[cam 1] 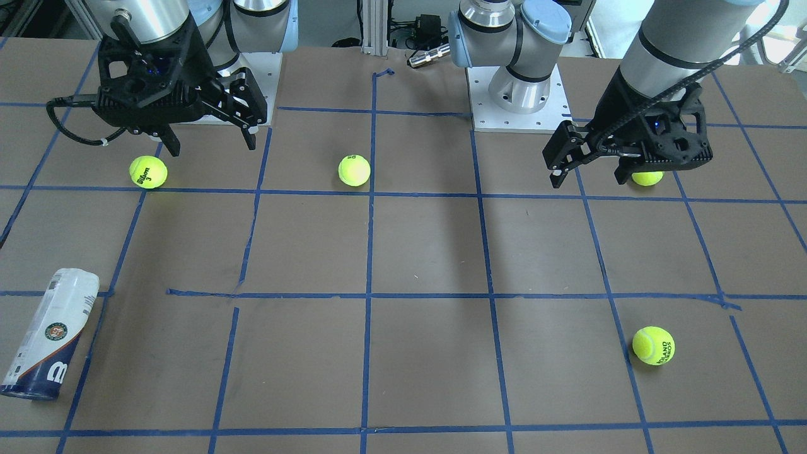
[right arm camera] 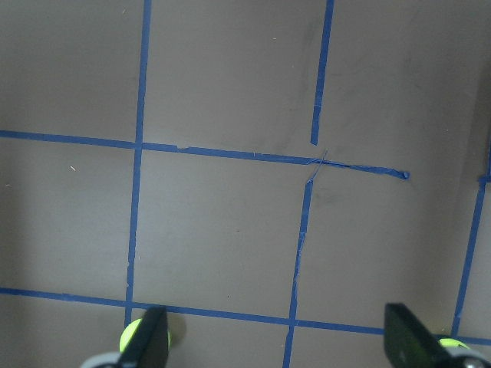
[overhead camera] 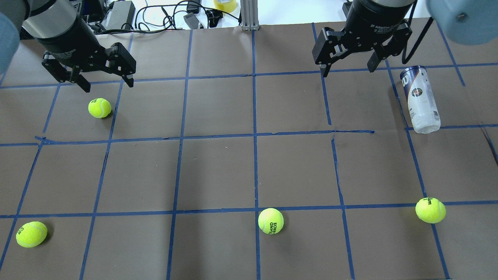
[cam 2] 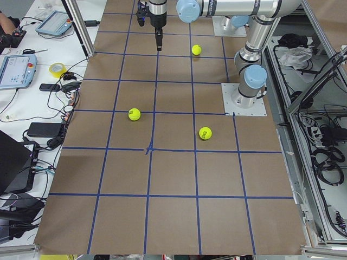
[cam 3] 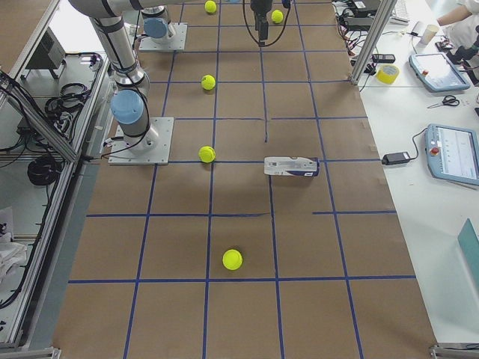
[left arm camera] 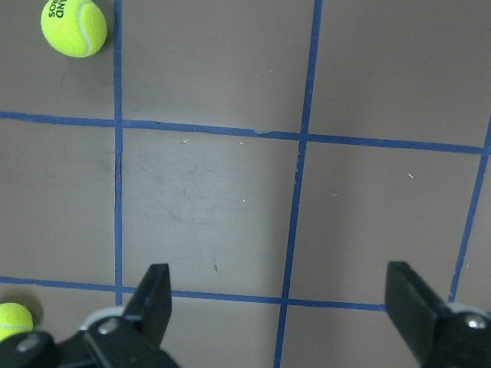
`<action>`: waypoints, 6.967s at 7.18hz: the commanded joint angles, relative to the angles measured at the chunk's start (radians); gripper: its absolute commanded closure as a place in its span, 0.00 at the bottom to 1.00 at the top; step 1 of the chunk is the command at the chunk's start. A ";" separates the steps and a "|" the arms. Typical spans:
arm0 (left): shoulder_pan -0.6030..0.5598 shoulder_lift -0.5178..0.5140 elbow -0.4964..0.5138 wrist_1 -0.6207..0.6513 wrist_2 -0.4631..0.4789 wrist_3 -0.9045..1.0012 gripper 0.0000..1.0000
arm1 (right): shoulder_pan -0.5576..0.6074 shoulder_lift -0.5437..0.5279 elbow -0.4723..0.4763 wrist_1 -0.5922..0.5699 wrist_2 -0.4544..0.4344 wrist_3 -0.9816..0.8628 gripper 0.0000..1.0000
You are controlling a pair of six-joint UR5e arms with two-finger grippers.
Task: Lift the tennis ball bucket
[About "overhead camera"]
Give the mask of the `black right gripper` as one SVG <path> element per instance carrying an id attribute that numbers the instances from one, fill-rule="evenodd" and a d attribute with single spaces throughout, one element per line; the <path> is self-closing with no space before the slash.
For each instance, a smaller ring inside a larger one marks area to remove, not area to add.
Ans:
<path id="1" fill-rule="evenodd" d="M 347 0 L 342 7 L 344 28 L 322 28 L 313 46 L 321 76 L 327 77 L 332 64 L 352 53 L 374 50 L 367 62 L 370 73 L 382 60 L 400 55 L 412 34 L 405 20 L 412 6 L 412 0 Z"/>

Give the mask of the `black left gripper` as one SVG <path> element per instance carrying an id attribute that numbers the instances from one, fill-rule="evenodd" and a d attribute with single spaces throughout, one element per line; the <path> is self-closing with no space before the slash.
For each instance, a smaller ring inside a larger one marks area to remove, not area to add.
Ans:
<path id="1" fill-rule="evenodd" d="M 76 84 L 89 93 L 91 85 L 81 72 L 104 71 L 134 86 L 135 58 L 119 42 L 103 48 L 72 4 L 31 4 L 22 27 L 48 51 L 42 66 L 58 82 Z"/>

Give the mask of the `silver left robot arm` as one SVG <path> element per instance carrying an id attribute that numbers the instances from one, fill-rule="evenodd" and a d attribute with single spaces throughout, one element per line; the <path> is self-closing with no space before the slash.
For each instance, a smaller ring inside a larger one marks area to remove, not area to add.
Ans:
<path id="1" fill-rule="evenodd" d="M 2 0 L 1 74 L 5 74 L 25 30 L 45 47 L 42 66 L 58 82 L 78 85 L 84 92 L 91 85 L 84 72 L 102 71 L 118 75 L 134 86 L 136 60 L 123 44 L 104 48 L 96 35 L 67 0 Z"/>

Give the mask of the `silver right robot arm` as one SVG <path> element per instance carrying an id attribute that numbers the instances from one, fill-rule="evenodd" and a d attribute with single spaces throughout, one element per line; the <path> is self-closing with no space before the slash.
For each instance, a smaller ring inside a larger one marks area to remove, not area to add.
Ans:
<path id="1" fill-rule="evenodd" d="M 433 22 L 436 22 L 451 41 L 475 46 L 497 38 L 498 4 L 496 0 L 428 0 L 430 14 L 424 29 L 406 53 L 412 34 L 415 0 L 354 0 L 345 2 L 345 26 L 340 31 L 324 27 L 312 49 L 315 64 L 327 77 L 331 66 L 353 53 L 372 51 L 367 62 L 370 72 L 390 56 L 402 56 L 409 62 Z"/>

